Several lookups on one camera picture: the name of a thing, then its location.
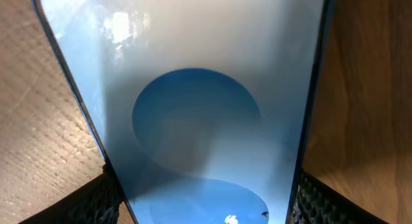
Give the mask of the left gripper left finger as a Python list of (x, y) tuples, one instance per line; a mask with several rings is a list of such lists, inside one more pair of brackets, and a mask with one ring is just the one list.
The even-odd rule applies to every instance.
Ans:
[(20, 224), (116, 224), (123, 199), (108, 167), (67, 197)]

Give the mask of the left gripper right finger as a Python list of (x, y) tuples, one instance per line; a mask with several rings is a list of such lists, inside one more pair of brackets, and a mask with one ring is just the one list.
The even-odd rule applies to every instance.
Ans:
[(308, 172), (295, 172), (286, 224), (388, 224)]

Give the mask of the blue Galaxy smartphone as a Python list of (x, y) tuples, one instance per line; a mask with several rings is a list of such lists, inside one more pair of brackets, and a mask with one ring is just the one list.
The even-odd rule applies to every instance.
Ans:
[(139, 223), (288, 223), (334, 0), (32, 0)]

